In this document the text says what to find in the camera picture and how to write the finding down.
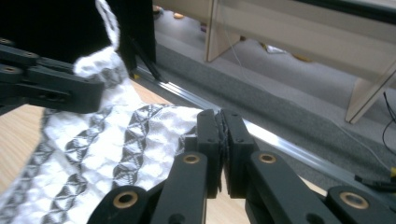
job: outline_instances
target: wooden tabletop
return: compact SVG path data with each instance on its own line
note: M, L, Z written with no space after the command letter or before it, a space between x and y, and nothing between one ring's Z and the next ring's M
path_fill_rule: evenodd
M169 104L161 96L133 84L144 102ZM24 105L0 117L0 194L18 176L35 149L40 137L42 111L41 107ZM217 199L207 200L206 223L249 223L244 207L245 200L230 199L224 189Z

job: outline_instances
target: black cable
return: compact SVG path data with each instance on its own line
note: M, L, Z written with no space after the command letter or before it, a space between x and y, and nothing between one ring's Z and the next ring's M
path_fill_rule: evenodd
M387 145L387 143L385 141L385 132L387 131L388 127L390 126L390 124L396 123L396 113L393 111L392 107L390 106L390 104L388 102L387 94L385 92L384 92L384 98L385 98L385 102L387 104L387 108L388 108L388 112L390 114L391 120L387 124L387 126L385 127L384 131L382 132L382 143L384 144L385 148L388 151L390 151L393 155L396 155L396 152L394 150L392 150L390 147L388 147L388 145Z

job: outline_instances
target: silver metal strip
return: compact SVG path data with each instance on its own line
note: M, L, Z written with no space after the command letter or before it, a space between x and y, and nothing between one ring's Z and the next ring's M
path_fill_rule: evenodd
M151 81L152 83L158 85L159 87L172 92L173 94L187 100L188 102L202 108L202 109L213 109L215 111L221 110L221 108L217 105L214 105L207 100L195 95L192 92L186 91L179 86L168 82L162 83L160 81L155 80L152 78L150 71L147 69L138 66L137 71L140 72L142 78ZM363 184L354 180L354 174L350 173L349 171L334 165L333 163L323 160L321 157L303 149L302 147L298 147L293 143L265 130L264 128L244 119L244 122L247 126L247 130L257 139L267 143L276 149L282 151L283 153L293 157L295 160L300 161L309 167L335 179L349 186L352 186L356 189L360 189L364 192L371 194L372 196L376 197L378 200L396 207L396 197L395 195L390 194L382 194L378 193L372 189L367 188Z

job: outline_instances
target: white cloth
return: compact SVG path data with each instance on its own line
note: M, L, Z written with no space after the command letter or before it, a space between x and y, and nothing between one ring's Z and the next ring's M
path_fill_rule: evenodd
M100 109L45 110L40 143L0 197L0 223L86 223L112 189L151 189L165 180L183 134L196 125L198 109L140 100L116 53L115 16L105 0L96 3L112 45L79 59L74 71L105 82Z

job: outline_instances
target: black clamp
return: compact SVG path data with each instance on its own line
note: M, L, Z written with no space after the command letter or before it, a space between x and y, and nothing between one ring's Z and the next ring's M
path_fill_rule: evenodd
M86 114L98 110L103 82L73 75L73 66L13 48L0 37L0 115L21 105Z
M149 191L111 190L88 223L205 223L205 200L216 198L223 166L231 198L246 199L250 223L395 223L394 211L361 190L340 186L317 195L280 156L259 150L232 111L201 112L196 135L165 181Z

